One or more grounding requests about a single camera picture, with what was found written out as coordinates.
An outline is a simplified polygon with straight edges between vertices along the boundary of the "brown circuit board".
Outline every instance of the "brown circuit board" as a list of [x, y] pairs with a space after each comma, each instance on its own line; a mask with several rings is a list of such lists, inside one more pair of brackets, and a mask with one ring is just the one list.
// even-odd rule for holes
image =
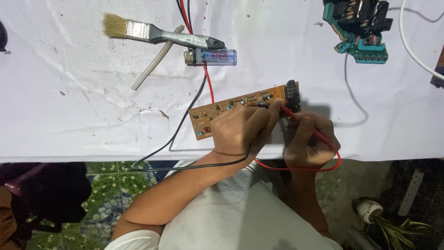
[[273, 101], [275, 98], [282, 98], [287, 107], [291, 108], [294, 112], [299, 112], [301, 105], [299, 83], [289, 81], [286, 85], [189, 109], [188, 113], [190, 115], [196, 139], [199, 141], [212, 136], [210, 121], [216, 118], [222, 112], [239, 106], [268, 107], [271, 101]]

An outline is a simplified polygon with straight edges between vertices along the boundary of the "white tablecloth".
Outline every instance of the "white tablecloth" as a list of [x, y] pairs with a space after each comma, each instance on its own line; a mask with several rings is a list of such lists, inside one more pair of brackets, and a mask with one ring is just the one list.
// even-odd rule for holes
[[[407, 7], [434, 19], [444, 2], [409, 0]], [[237, 66], [209, 67], [215, 99], [294, 79], [303, 109], [335, 122], [343, 157], [443, 157], [444, 89], [429, 84], [431, 75], [402, 46], [399, 10], [389, 11], [392, 30], [383, 33], [388, 62], [356, 64], [349, 56], [346, 77], [345, 55], [333, 49], [339, 37], [322, 20], [323, 10], [322, 0], [192, 0], [194, 32], [238, 51]], [[163, 44], [108, 39], [104, 12], [169, 31], [182, 24], [174, 0], [0, 1], [11, 51], [0, 54], [0, 162], [137, 160], [172, 136], [203, 69], [186, 66], [186, 48], [174, 45], [142, 87], [131, 90]], [[430, 23], [406, 12], [404, 26], [414, 53], [435, 68], [444, 19]], [[196, 106], [209, 103], [206, 86]], [[212, 139], [196, 141], [187, 118], [171, 150], [152, 159], [197, 158], [212, 147]], [[259, 157], [281, 157], [282, 149], [277, 126]]]

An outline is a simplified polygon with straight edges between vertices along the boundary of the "battery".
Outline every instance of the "battery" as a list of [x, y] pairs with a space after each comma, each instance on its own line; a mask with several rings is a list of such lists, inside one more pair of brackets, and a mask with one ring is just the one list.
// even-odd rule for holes
[[238, 54], [235, 49], [203, 49], [193, 48], [183, 53], [185, 63], [198, 66], [206, 62], [207, 66], [235, 66]]

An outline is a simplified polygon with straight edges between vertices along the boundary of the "white shirt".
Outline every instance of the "white shirt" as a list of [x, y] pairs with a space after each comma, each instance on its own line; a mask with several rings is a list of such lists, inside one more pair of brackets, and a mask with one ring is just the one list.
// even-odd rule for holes
[[285, 205], [278, 197], [282, 191], [279, 173], [252, 163], [196, 196], [162, 237], [133, 231], [105, 250], [342, 249]]

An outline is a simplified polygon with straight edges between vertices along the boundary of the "person's left hand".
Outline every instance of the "person's left hand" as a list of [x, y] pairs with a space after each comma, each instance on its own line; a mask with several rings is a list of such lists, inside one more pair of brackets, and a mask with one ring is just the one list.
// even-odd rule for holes
[[241, 106], [214, 118], [210, 122], [213, 152], [240, 159], [250, 148], [248, 159], [253, 160], [270, 138], [279, 120], [281, 105], [282, 99], [276, 98], [268, 109]]

